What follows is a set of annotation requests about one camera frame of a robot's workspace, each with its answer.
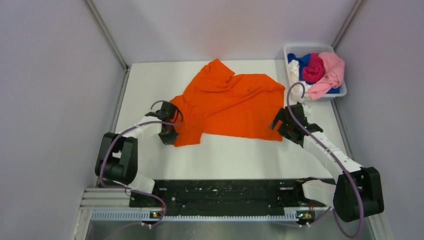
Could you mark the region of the orange t shirt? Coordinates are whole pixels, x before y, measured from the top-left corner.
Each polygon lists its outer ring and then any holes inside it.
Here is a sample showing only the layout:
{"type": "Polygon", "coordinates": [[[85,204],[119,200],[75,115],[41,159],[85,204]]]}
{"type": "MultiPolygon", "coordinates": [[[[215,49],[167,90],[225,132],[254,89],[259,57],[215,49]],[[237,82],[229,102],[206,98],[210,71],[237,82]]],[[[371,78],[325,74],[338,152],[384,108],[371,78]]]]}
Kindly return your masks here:
{"type": "Polygon", "coordinates": [[[197,145],[203,134],[281,141],[270,124],[284,97],[285,87],[268,75],[235,74],[215,59],[171,100],[183,115],[174,146],[197,145]]]}

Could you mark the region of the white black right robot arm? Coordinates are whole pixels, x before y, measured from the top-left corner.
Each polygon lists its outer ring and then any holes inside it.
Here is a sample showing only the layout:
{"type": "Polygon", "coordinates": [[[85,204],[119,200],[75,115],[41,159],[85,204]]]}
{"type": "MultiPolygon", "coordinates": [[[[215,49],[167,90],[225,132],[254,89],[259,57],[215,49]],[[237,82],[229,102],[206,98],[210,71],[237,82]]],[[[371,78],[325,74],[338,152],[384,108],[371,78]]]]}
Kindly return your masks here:
{"type": "Polygon", "coordinates": [[[312,200],[334,208],[344,222],[369,217],[385,210],[381,176],[374,167],[364,167],[349,158],[315,123],[308,123],[305,104],[296,103],[280,108],[270,129],[277,128],[286,140],[310,153],[330,173],[334,184],[314,177],[297,181],[293,200],[307,206],[312,200]]]}

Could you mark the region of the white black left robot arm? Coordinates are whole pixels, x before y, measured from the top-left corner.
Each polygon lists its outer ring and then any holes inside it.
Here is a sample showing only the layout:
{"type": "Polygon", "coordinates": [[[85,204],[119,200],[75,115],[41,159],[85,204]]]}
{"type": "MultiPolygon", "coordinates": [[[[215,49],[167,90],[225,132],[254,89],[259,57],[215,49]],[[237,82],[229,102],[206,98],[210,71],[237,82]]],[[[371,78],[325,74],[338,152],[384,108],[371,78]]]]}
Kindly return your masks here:
{"type": "Polygon", "coordinates": [[[160,109],[150,110],[129,128],[119,133],[105,133],[95,164],[100,185],[139,193],[147,206],[156,206],[161,194],[154,189],[155,181],[141,170],[139,144],[159,138],[164,145],[173,145],[179,136],[175,128],[183,121],[182,111],[173,103],[162,100],[160,109]]]}

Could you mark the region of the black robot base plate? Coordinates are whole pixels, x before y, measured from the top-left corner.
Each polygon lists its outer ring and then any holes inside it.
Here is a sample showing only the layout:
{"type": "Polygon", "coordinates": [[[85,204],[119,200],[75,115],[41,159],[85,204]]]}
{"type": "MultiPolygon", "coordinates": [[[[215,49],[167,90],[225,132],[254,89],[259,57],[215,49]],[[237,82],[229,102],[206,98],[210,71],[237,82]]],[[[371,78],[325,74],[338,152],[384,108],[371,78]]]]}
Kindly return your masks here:
{"type": "Polygon", "coordinates": [[[294,179],[156,180],[153,195],[131,193],[129,207],[157,208],[165,202],[166,216],[283,216],[289,208],[318,209],[324,204],[295,198],[294,179]]]}

